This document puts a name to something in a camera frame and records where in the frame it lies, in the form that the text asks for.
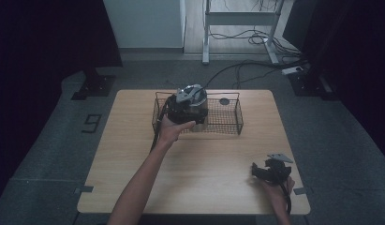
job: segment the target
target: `wire basket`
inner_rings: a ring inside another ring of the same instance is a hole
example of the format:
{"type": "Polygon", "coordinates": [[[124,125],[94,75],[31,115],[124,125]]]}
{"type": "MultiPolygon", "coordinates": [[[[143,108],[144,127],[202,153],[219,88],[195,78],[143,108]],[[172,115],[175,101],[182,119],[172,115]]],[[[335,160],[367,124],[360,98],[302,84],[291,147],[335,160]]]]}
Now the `wire basket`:
{"type": "MultiPolygon", "coordinates": [[[[154,132],[157,118],[160,115],[160,109],[171,95],[172,93],[156,92],[154,115],[152,118],[154,132]]],[[[244,123],[239,95],[239,93],[207,94],[209,112],[206,119],[208,121],[207,128],[202,132],[240,135],[244,123]]]]}

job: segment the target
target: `light wood tabletop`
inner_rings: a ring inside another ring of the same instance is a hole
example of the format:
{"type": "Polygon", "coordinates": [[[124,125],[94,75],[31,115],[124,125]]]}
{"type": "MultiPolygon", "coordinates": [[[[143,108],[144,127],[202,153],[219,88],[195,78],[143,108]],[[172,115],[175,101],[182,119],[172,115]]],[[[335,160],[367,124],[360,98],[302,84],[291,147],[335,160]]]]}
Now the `light wood tabletop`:
{"type": "MultiPolygon", "coordinates": [[[[155,92],[121,90],[78,203],[82,213],[110,213],[122,190],[148,156],[154,130],[155,92]]],[[[240,93],[244,126],[240,135],[183,133],[166,155],[144,213],[149,214],[271,214],[258,180],[251,175],[256,162],[264,168],[269,154],[284,154],[294,188],[303,188],[274,96],[268,90],[207,90],[240,93]]],[[[310,211],[305,194],[291,194],[291,214],[310,211]]]]}

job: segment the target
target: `white power adapter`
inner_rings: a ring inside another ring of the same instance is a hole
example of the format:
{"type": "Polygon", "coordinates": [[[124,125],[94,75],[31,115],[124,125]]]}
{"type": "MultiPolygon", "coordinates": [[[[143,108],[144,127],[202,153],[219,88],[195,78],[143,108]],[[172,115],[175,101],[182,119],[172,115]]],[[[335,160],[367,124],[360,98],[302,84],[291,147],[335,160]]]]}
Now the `white power adapter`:
{"type": "Polygon", "coordinates": [[[290,67],[282,69],[282,75],[290,75],[290,74],[297,74],[297,73],[304,73],[304,69],[302,67],[290,67]]]}

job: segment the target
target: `person's left hand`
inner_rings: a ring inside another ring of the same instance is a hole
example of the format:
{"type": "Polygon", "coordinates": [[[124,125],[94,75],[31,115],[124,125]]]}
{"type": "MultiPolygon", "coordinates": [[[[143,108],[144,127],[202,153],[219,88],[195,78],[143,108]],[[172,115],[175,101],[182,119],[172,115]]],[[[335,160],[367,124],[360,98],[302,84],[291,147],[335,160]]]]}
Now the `person's left hand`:
{"type": "Polygon", "coordinates": [[[164,143],[166,146],[171,147],[172,144],[178,140],[180,133],[189,128],[193,128],[196,125],[195,121],[189,121],[187,123],[177,125],[167,117],[163,116],[162,124],[160,126],[159,143],[164,143]]]}

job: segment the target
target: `wall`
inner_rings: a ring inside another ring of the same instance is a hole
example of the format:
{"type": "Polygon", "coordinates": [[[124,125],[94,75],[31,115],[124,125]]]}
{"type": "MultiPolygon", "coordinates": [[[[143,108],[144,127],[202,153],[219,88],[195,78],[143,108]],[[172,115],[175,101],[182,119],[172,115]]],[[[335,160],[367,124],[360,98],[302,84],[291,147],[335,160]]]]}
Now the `wall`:
{"type": "Polygon", "coordinates": [[[183,48],[185,0],[104,0],[119,48],[183,48]]]}

